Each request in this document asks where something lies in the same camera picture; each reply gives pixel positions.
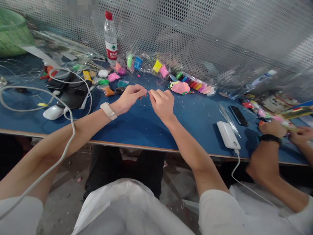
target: hand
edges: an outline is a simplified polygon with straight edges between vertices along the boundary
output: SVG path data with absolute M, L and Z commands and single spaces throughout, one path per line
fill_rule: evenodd
M 313 129 L 310 127 L 298 127 L 298 132 L 290 132 L 290 141 L 295 145 L 306 144 L 313 139 Z
M 175 118 L 173 114 L 174 108 L 174 96 L 170 90 L 150 90 L 149 91 L 150 101 L 155 113 L 166 125 L 169 121 Z
M 126 113 L 135 104 L 136 100 L 140 100 L 142 96 L 147 96 L 147 90 L 143 86 L 139 84 L 127 86 L 121 97 L 110 104 L 110 108 L 119 116 Z
M 282 138 L 287 134 L 287 129 L 275 119 L 260 126 L 259 130 L 262 134 L 271 134 L 278 138 Z

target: white watch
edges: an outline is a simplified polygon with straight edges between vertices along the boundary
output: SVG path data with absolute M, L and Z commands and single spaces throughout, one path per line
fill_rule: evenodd
M 117 118 L 113 110 L 110 108 L 109 103 L 107 102 L 103 103 L 102 105 L 100 105 L 100 108 L 103 109 L 103 111 L 112 121 Z

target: charging cable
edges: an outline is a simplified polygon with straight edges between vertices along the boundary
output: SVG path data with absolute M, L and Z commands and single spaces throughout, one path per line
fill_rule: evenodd
M 240 183 L 241 185 L 243 185 L 244 187 L 246 187 L 247 189 L 249 189 L 250 191 L 254 192 L 256 195 L 258 195 L 259 197 L 261 197 L 263 200 L 267 201 L 269 204 L 273 205 L 275 208 L 277 208 L 278 210 L 280 210 L 274 203 L 270 202 L 269 200 L 267 200 L 266 198 L 264 198 L 263 196 L 261 196 L 260 194 L 258 194 L 257 192 L 253 191 L 251 188 L 249 188 L 248 186 L 244 185 L 242 182 L 240 182 L 239 180 L 237 180 L 235 177 L 234 177 L 234 173 L 235 173 L 235 170 L 238 168 L 239 164 L 240 164 L 240 154 L 239 154 L 239 150 L 238 149 L 235 149 L 235 153 L 237 154 L 238 156 L 238 163 L 237 165 L 235 166 L 235 168 L 232 170 L 232 173 L 231 173 L 231 176 L 233 177 L 234 180 L 236 180 L 238 183 Z M 291 226 L 297 230 L 298 232 L 304 234 L 302 231 L 300 231 L 298 228 L 295 227 L 295 225 L 293 225 L 293 223 L 290 222 L 290 220 L 287 218 L 287 216 L 283 215 L 283 217 L 291 224 Z
M 62 81 L 62 80 L 59 80 L 57 79 L 58 77 L 54 77 L 54 76 L 51 76 L 51 73 L 56 71 L 56 70 L 66 70 L 68 71 L 69 73 L 73 73 L 75 74 L 76 76 L 78 76 L 82 81 L 79 81 L 79 82 L 65 82 L 65 81 Z M 88 115 L 91 111 L 91 105 L 92 105 L 92 96 L 91 96 L 91 92 L 90 92 L 90 88 L 88 86 L 88 84 L 86 83 L 86 81 L 81 77 L 79 76 L 77 73 L 69 70 L 68 68 L 58 68 L 58 69 L 52 69 L 49 73 L 50 77 L 54 80 L 57 80 L 59 82 L 63 82 L 63 83 L 68 83 L 68 84 L 76 84 L 76 83 L 81 83 L 81 82 L 84 82 L 87 86 L 87 89 L 88 89 L 88 93 L 90 95 L 90 108 L 89 108 L 89 112 L 86 114 Z M 25 190 L 25 192 L 19 197 L 19 199 L 6 211 L 4 212 L 1 216 L 0 216 L 0 220 L 2 220 L 3 218 L 5 218 L 12 210 L 14 210 L 14 208 L 17 207 L 17 205 L 27 196 L 27 194 L 47 175 L 49 174 L 54 168 L 56 168 L 56 166 L 58 166 L 65 158 L 65 155 L 66 155 L 66 152 L 69 148 L 69 145 L 71 144 L 74 136 L 75 136 L 75 125 L 74 125 L 74 119 L 73 119 L 73 114 L 72 114 L 72 111 L 71 109 L 67 106 L 67 104 L 65 102 L 63 102 L 60 98 L 57 97 L 57 95 L 60 93 L 59 91 L 54 91 L 53 93 L 49 92 L 49 91 L 46 91 L 46 90 L 43 90 L 43 89 L 40 89 L 40 88 L 36 88 L 36 87 L 30 87 L 30 86 L 4 86 L 0 89 L 0 103 L 2 103 L 2 105 L 4 107 L 6 107 L 7 109 L 9 110 L 12 110 L 12 111 L 15 111 L 15 112 L 30 112 L 30 111 L 36 111 L 36 110 L 39 110 L 39 109 L 42 109 L 42 108 L 45 108 L 45 107 L 39 107 L 39 108 L 35 108 L 35 109 L 29 109 L 29 110 L 18 110 L 18 109 L 13 109 L 11 107 L 9 107 L 5 102 L 4 102 L 4 99 L 3 99 L 3 92 L 6 90 L 6 89 L 10 89 L 10 88 L 26 88 L 26 89 L 33 89 L 33 90 L 38 90 L 38 91 L 43 91 L 43 92 L 46 92 L 48 94 L 50 94 L 52 96 L 51 100 L 49 101 L 48 105 L 52 103 L 53 99 L 57 99 L 59 102 L 61 102 L 64 106 L 65 106 L 65 109 L 64 109 L 64 116 L 66 119 L 70 120 L 71 121 L 71 124 L 72 124 L 72 128 L 73 128 L 73 134 L 72 136 L 70 137 L 69 141 L 67 142 L 65 148 L 64 148 L 64 151 L 63 151 L 63 154 L 61 156 L 61 158 L 52 166 L 50 167 L 45 173 L 43 173 L 34 183 L 32 183 L 28 189 Z M 70 114 L 70 118 L 68 118 L 66 116 L 66 112 L 69 112 Z

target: red bottle cap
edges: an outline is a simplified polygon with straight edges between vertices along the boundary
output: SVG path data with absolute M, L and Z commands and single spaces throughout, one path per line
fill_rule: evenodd
M 112 13 L 110 11 L 105 11 L 105 18 L 107 20 L 113 20 Z

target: concrete floor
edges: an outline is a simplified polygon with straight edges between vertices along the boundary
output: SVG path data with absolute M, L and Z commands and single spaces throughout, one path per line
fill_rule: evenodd
M 71 234 L 82 207 L 84 185 L 88 177 L 90 151 L 85 147 L 84 152 L 70 156 L 60 167 L 48 196 L 44 212 L 39 223 L 37 234 Z M 175 157 L 169 156 L 168 166 L 164 168 L 162 179 L 162 194 L 160 201 L 177 215 L 195 234 L 200 234 L 199 216 L 185 208 L 182 199 L 199 202 L 196 184 L 190 170 L 177 166 L 185 166 L 184 162 L 177 163 Z

